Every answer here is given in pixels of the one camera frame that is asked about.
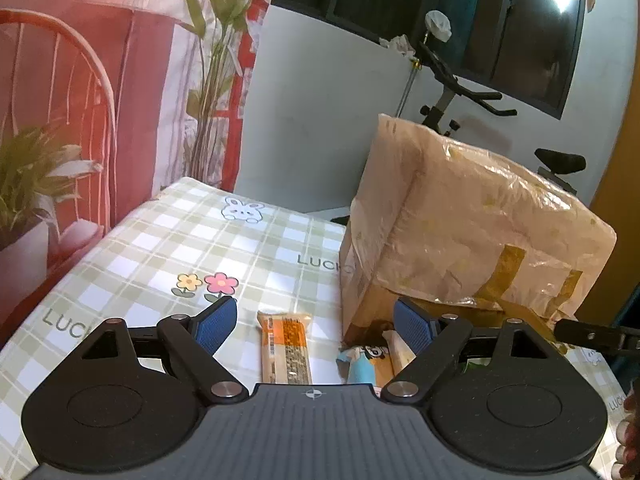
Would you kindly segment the person right hand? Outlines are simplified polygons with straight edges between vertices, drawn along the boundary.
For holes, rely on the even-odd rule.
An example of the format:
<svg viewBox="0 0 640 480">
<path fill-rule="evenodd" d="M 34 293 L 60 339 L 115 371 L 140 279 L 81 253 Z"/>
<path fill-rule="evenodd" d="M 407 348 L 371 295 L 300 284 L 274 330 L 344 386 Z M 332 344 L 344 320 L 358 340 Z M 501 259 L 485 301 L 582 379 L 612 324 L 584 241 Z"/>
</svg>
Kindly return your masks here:
<svg viewBox="0 0 640 480">
<path fill-rule="evenodd" d="M 611 469 L 613 480 L 639 478 L 639 400 L 634 391 L 624 402 L 626 417 L 616 428 L 618 448 Z"/>
</svg>

